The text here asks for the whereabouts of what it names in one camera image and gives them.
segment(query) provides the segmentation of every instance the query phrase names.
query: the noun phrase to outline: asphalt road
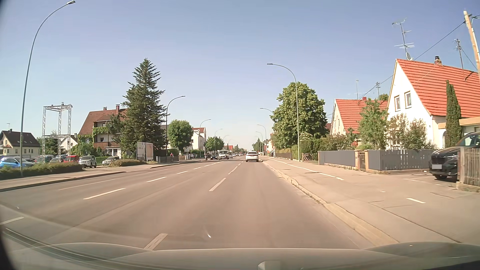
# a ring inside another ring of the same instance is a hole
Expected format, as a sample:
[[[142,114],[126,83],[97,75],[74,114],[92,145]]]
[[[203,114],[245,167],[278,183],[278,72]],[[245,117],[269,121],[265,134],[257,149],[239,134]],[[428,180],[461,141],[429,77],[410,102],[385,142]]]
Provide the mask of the asphalt road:
[[[262,162],[244,157],[2,192],[0,221],[48,244],[150,250],[372,246]]]

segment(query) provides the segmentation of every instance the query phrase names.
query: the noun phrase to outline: power line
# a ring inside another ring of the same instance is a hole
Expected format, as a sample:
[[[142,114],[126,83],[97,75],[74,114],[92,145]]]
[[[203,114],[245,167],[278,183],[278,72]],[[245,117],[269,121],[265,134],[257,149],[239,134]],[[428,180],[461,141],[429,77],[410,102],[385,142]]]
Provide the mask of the power line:
[[[426,52],[430,51],[431,48],[435,47],[438,43],[440,43],[442,40],[444,40],[447,36],[449,36],[451,33],[453,33],[455,30],[457,30],[460,26],[462,26],[462,24],[464,24],[465,21],[463,21],[461,24],[459,24],[457,27],[455,27],[455,29],[453,29],[452,31],[450,31],[450,33],[448,33],[446,36],[444,36],[443,38],[441,38],[439,41],[437,41],[435,44],[433,44],[430,48],[428,48],[426,51],[424,51],[422,54],[420,54],[419,56],[417,56],[415,59],[418,59],[420,56],[422,56],[423,54],[425,54]],[[390,78],[393,77],[393,74],[386,78],[384,81],[382,81],[380,84],[386,82],[387,80],[389,80]],[[370,93],[370,91],[374,90],[375,88],[377,87],[377,84],[375,84],[370,90],[368,90],[363,96],[361,96],[360,98],[366,96],[368,93]]]

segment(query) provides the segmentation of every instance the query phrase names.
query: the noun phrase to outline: tv antenna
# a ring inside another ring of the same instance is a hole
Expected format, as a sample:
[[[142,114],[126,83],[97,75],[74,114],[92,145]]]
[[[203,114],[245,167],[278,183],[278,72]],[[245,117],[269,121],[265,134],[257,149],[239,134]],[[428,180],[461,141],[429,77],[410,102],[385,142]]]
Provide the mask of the tv antenna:
[[[408,30],[408,31],[403,30],[403,25],[402,24],[405,22],[406,19],[407,18],[392,23],[392,25],[400,25],[400,30],[402,31],[403,44],[395,45],[395,47],[398,47],[400,49],[404,49],[405,50],[405,56],[406,56],[407,60],[413,60],[413,58],[408,53],[407,49],[408,48],[413,48],[413,47],[415,47],[415,45],[413,45],[413,42],[412,43],[405,43],[405,34],[411,31],[411,30]]]

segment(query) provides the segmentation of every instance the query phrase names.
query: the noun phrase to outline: roof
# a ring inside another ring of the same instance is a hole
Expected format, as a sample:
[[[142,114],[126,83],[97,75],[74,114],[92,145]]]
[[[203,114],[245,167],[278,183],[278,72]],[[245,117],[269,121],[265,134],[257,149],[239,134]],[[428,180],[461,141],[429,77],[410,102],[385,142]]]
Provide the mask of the roof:
[[[365,101],[362,99],[335,99],[335,103],[340,112],[345,131],[349,127],[353,128],[353,133],[359,133],[359,121],[361,120],[361,110],[365,107]],[[387,108],[387,101],[380,101],[380,108]]]
[[[20,146],[20,132],[11,130],[2,130],[3,136],[7,137],[8,142],[13,147]],[[30,132],[24,132],[24,147],[40,147],[40,144]]]
[[[452,66],[397,59],[430,115],[445,116],[446,80],[453,84],[462,117],[480,116],[480,82],[476,72]]]
[[[93,110],[89,112],[78,134],[92,134],[94,122],[110,120],[110,116],[115,115],[116,112],[117,110]]]
[[[205,128],[204,128],[204,127],[200,127],[200,128],[194,127],[194,128],[192,128],[192,129],[193,129],[194,131],[197,131],[198,129],[200,129],[200,133],[205,133]]]

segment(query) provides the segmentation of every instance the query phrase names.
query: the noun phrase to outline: curb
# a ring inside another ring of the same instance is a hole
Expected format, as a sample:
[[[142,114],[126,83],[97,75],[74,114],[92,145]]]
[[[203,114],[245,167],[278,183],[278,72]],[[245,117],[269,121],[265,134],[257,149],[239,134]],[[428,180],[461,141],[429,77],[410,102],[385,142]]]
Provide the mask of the curb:
[[[322,198],[318,197],[316,194],[310,192],[308,189],[304,188],[303,186],[299,185],[297,180],[294,178],[287,176],[283,172],[274,169],[268,163],[265,163],[275,174],[280,176],[281,178],[285,179],[287,182],[291,183],[303,193],[314,199],[319,204],[325,206],[325,208],[336,215],[340,220],[345,222],[350,228],[358,232],[361,236],[365,239],[370,241],[375,246],[381,245],[389,245],[389,244],[396,244],[398,243],[397,240],[392,238],[391,236],[387,235],[386,233],[380,231],[379,229],[375,228],[371,224],[367,223],[366,221],[360,219],[359,217],[355,216],[354,214],[348,212],[347,210],[341,208],[339,205],[335,203],[328,203]]]
[[[34,186],[56,184],[56,183],[74,181],[74,180],[81,180],[81,179],[87,179],[87,178],[94,178],[94,177],[100,177],[100,176],[106,176],[106,175],[112,175],[112,174],[119,174],[119,173],[124,173],[124,172],[106,172],[106,173],[99,173],[99,174],[92,174],[92,175],[79,176],[79,177],[73,177],[73,178],[59,179],[59,180],[53,180],[53,181],[47,181],[47,182],[11,186],[11,187],[0,188],[0,192],[11,191],[11,190],[16,190],[16,189],[23,189],[23,188],[34,187]]]
[[[183,161],[182,163],[171,163],[171,164],[164,164],[164,165],[156,165],[156,166],[153,166],[153,167],[149,167],[149,169],[160,168],[160,167],[165,167],[165,166],[172,166],[172,165],[179,165],[179,164],[197,163],[197,162],[200,162],[200,160],[195,160],[195,161]]]

